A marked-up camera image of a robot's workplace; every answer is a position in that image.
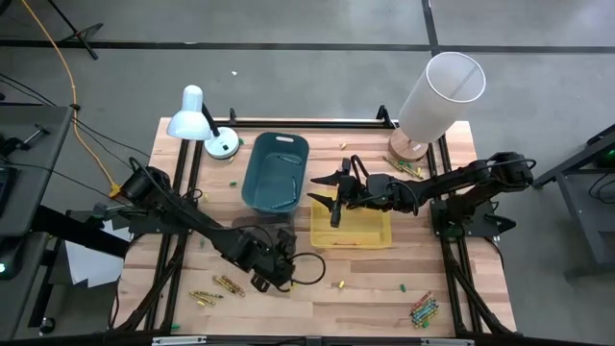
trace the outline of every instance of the robotic arm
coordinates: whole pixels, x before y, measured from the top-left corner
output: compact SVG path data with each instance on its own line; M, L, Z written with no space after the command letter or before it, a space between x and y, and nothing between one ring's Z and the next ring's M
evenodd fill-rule
M273 243L273 238L267 234L271 242L267 243L248 232L251 227L224 228L200 212L191 198L177 194L170 186L168 175L155 167L136 169L122 186L120 195L141 209L130 213L131 227L164 234L194 230L211 240L223 259L245 272L254 269L252 285L261 292L271 284L280 287L292 278L295 270L290 250L294 248L293 235L279 230L278 241Z
M365 185L358 176L357 165L366 177ZM432 177L423 182L401 181L387 174L369 174L356 155L343 159L341 169L328 177L312 179L314 183L338 186L337 197L308 195L325 205L330 213L331 226L339 227L341 209L369 208L418 213L430 198L473 185L462 195L455 195L442 203L446 222L462 224L476 208L500 192L522 191L531 185L534 160L514 152L497 153L488 160L473 161L455 171ZM355 176L350 174L351 167Z

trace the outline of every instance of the white desk lamp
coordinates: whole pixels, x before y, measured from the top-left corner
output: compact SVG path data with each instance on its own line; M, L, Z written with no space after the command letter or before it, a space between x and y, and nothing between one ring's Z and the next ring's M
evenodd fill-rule
M388 142L391 154L401 161L421 159L485 86L484 72L472 58L454 52L431 58L400 110L400 128Z
M209 155L218 160L230 158L239 149L237 133L215 125L198 86L185 87L182 109L171 118L166 133L181 139L203 140Z

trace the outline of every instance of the gray floor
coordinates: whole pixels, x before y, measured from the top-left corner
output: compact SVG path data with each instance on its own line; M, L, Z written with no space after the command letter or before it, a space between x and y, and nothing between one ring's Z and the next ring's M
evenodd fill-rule
M67 35L45 2L34 9L56 37ZM62 0L77 25L105 22L100 39L212 42L427 43L420 0ZM615 2L587 0L432 0L443 44L613 45ZM41 39L20 5L0 17L0 37ZM289 51L64 50L82 120L148 151L161 116L197 84L215 115L371 118L395 114L429 53ZM613 55L473 55L487 90L467 114L480 157L514 150L538 160L540 174L613 123ZM67 104L69 84L53 50L0 48L0 71ZM27 101L0 86L11 100ZM129 153L112 147L121 156ZM117 181L127 168L102 153ZM77 161L81 164L70 164ZM69 136L58 170L105 190L91 158ZM82 209L100 196L55 177L45 203ZM568 283L562 272L587 261L579 231L555 185L501 195L499 214L518 227L503 235L506 278L520 332L615 343L615 277ZM102 330L112 287L54 293L57 334ZM80 309L84 305L88 310ZM32 331L21 331L21 336Z

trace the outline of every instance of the yellow tray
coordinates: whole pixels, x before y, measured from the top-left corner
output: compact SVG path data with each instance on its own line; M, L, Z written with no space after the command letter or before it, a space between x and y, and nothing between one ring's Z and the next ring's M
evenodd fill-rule
M315 192L335 198L336 191ZM391 246L391 213L366 208L342 209L339 228L331 227L327 207L311 201L310 240L325 249L382 249Z

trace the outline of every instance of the yellow cable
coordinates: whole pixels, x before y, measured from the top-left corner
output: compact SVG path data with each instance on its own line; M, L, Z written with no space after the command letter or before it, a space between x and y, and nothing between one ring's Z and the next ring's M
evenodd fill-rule
M40 30L42 30L42 32L47 36L47 39L49 39L49 42L51 42L51 44L56 49L56 53L58 53L61 63L64 65L64 69L66 69L66 74L68 74L68 79L70 80L70 87L72 88L72 91L73 91L73 105L77 105L77 88L75 88L75 81L73 80L72 73L70 73L70 68L68 68L68 63L66 63L66 60L64 59L64 55L60 51L60 48L58 48L58 46L56 45L56 42L51 38L49 33L47 33L45 26L42 25L40 20L38 20L37 15L34 13L34 11L32 11L30 6L28 6L28 2L26 0L21 0L21 3L23 3L23 6L26 7L28 12L32 16L32 18L37 22L38 26L40 27ZM98 166L100 167L100 169L107 176L107 180L109 181L109 184L111 184L110 196L113 197L115 194L117 194L117 192L119 192L120 186L115 183L115 181L111 177L111 174L109 174L109 172L107 171L107 168L105 168L105 165L100 161L100 158L98 158L98 156L94 154L94 152L87 146L87 144L84 142L84 140L79 135L79 131L77 130L77 110L74 110L74 109L73 109L73 132L75 133L75 137L79 139L79 141L84 146L84 148L86 148L89 154L96 160L96 163L98 163Z

